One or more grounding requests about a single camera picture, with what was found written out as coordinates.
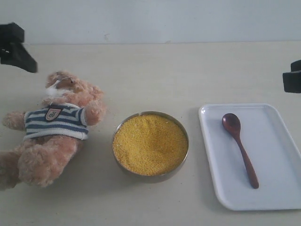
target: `blue and white striped shirt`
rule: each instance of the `blue and white striped shirt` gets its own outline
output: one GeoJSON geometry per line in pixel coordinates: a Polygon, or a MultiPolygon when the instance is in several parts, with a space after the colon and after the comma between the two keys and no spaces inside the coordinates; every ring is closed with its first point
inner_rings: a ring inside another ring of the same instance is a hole
{"type": "Polygon", "coordinates": [[[88,139],[85,109],[72,104],[50,105],[24,116],[26,136],[66,135],[81,140],[88,139]]]}

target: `teddy bear leg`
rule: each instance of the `teddy bear leg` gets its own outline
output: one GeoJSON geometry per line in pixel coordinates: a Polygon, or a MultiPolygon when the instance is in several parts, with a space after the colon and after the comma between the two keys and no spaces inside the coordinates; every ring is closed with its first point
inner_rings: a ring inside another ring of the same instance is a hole
{"type": "Polygon", "coordinates": [[[65,136],[53,136],[46,143],[27,149],[18,162],[21,181],[40,187],[53,183],[81,146],[81,141],[65,136]]]}
{"type": "Polygon", "coordinates": [[[20,183],[18,160],[22,152],[33,145],[34,141],[27,140],[12,151],[0,152],[0,191],[14,188],[20,183]]]}

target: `table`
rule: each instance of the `table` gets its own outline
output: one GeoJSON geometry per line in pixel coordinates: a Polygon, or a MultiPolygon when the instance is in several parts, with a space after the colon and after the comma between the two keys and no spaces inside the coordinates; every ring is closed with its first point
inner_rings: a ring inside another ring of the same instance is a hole
{"type": "MultiPolygon", "coordinates": [[[[99,85],[108,113],[53,185],[21,184],[0,193],[1,226],[300,225],[297,210],[233,212],[218,202],[198,109],[209,103],[271,104],[301,148],[301,95],[285,93],[282,82],[282,73],[301,58],[301,42],[25,47],[39,73],[0,65],[0,118],[35,109],[46,76],[61,69],[99,85]],[[111,152],[118,124],[148,110],[178,119],[190,139],[184,166],[157,184],[124,175],[111,152]]],[[[18,145],[23,135],[0,126],[1,150],[18,145]]]]}

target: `black clamp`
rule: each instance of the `black clamp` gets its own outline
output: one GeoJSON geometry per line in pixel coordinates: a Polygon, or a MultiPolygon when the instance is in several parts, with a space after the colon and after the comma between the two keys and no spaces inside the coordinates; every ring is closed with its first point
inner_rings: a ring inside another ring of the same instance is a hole
{"type": "Polygon", "coordinates": [[[24,30],[21,27],[15,23],[0,24],[0,64],[36,73],[37,62],[26,51],[23,42],[24,30]]]}
{"type": "Polygon", "coordinates": [[[282,77],[286,93],[301,93],[301,60],[291,63],[291,71],[283,73],[282,77]]]}

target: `stuffed animal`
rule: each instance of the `stuffed animal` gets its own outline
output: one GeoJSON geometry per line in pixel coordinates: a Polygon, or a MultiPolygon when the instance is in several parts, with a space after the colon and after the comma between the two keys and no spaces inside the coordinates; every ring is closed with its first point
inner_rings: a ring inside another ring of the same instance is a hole
{"type": "Polygon", "coordinates": [[[50,74],[46,93],[41,109],[11,112],[2,121],[26,134],[14,150],[0,152],[0,190],[52,184],[88,139],[88,127],[103,119],[103,92],[69,72],[50,74]]]}

